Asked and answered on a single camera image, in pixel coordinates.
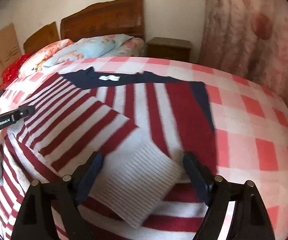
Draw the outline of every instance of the orange floral pillow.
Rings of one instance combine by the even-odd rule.
[[[22,65],[21,69],[19,70],[18,76],[25,77],[34,74],[38,70],[41,70],[41,63],[45,62],[56,52],[71,44],[73,44],[73,42],[70,39],[66,39],[62,41],[56,41],[40,49]]]

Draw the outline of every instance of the ribbed cuff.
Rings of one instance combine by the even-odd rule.
[[[108,206],[134,228],[151,214],[177,183],[183,168],[150,140],[112,173],[99,176],[91,196]]]

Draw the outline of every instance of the clothing tag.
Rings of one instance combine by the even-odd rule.
[[[100,76],[100,80],[111,80],[111,81],[119,81],[120,77],[114,76],[114,75],[109,75],[109,76]]]

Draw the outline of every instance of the pink floral curtain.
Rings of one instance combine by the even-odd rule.
[[[206,0],[199,64],[268,87],[288,107],[288,2]]]

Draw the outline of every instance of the red lace cloth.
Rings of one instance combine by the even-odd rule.
[[[0,85],[0,90],[7,88],[16,78],[24,62],[31,57],[32,54],[25,54],[10,64],[0,75],[3,78],[3,83]]]

